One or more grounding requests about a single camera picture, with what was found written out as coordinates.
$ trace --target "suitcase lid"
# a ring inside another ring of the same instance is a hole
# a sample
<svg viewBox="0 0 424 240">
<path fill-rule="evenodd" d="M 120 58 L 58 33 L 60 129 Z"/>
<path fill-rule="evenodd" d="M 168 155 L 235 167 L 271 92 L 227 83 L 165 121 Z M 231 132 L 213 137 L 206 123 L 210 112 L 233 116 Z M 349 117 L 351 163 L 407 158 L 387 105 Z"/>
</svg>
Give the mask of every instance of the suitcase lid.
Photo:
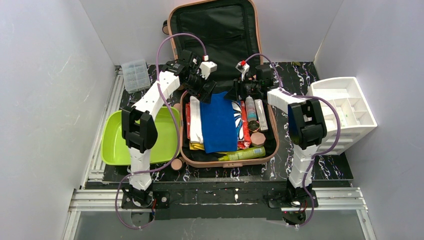
<svg viewBox="0 0 424 240">
<path fill-rule="evenodd" d="M 218 66 L 209 76 L 216 82 L 238 78 L 237 63 L 261 52 L 256 8 L 250 0 L 206 0 L 177 7 L 169 15 L 168 30 L 170 35 L 190 33 L 202 40 L 209 60 Z M 202 46 L 192 37 L 175 37 L 171 44 L 176 59 L 183 50 L 203 56 Z M 251 72 L 260 64 L 260 57 L 252 58 Z"/>
</svg>

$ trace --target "green tray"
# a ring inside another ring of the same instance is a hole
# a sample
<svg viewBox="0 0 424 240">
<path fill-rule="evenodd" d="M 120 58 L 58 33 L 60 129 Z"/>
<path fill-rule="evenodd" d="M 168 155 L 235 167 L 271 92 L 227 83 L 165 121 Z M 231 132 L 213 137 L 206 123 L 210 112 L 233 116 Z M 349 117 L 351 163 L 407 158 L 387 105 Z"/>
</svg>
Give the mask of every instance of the green tray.
<svg viewBox="0 0 424 240">
<path fill-rule="evenodd" d="M 180 112 L 174 107 L 171 108 L 179 127 Z M 110 115 L 101 138 L 101 159 L 108 165 L 131 165 L 130 151 L 122 138 L 121 115 L 120 110 Z M 151 149 L 150 164 L 169 162 L 177 148 L 177 132 L 167 107 L 163 106 L 159 110 L 154 123 L 157 129 L 157 141 Z"/>
</svg>

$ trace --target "white cloth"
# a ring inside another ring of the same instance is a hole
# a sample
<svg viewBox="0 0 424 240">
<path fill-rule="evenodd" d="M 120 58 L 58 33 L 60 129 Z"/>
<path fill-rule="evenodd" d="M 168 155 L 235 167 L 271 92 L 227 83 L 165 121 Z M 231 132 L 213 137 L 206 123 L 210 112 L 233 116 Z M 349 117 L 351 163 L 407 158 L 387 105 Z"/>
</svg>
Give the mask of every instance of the white cloth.
<svg viewBox="0 0 424 240">
<path fill-rule="evenodd" d="M 203 144 L 200 101 L 194 96 L 190 97 L 190 142 Z"/>
</svg>

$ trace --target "clear bottle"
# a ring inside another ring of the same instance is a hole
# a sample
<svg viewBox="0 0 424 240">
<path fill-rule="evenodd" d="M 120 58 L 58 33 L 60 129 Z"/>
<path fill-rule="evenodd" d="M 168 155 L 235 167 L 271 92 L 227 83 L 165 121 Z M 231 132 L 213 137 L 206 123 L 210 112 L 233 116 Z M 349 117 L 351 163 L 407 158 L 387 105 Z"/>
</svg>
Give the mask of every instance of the clear bottle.
<svg viewBox="0 0 424 240">
<path fill-rule="evenodd" d="M 265 156 L 265 148 L 263 146 L 251 147 L 235 152 L 229 152 L 226 156 L 218 158 L 218 161 L 237 161 L 244 159 L 254 159 L 263 156 Z"/>
<path fill-rule="evenodd" d="M 256 115 L 255 102 L 251 96 L 246 97 L 246 113 L 247 113 L 247 121 L 257 121 L 258 117 Z"/>
</svg>

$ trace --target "red package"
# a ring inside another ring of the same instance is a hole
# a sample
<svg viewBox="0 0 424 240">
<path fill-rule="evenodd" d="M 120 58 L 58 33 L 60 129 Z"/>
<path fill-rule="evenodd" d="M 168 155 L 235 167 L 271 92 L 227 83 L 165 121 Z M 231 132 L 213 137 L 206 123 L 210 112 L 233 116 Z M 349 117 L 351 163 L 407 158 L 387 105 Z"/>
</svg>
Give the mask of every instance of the red package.
<svg viewBox="0 0 424 240">
<path fill-rule="evenodd" d="M 249 135 L 249 129 L 248 129 L 248 115 L 246 114 L 246 105 L 244 101 L 240 101 L 241 106 L 241 120 L 243 121 L 243 134 L 244 134 L 244 141 L 237 142 L 237 146 L 240 149 L 247 149 L 252 143 L 251 136 Z"/>
<path fill-rule="evenodd" d="M 187 138 L 190 139 L 190 103 L 185 104 L 185 121 L 187 122 Z"/>
</svg>

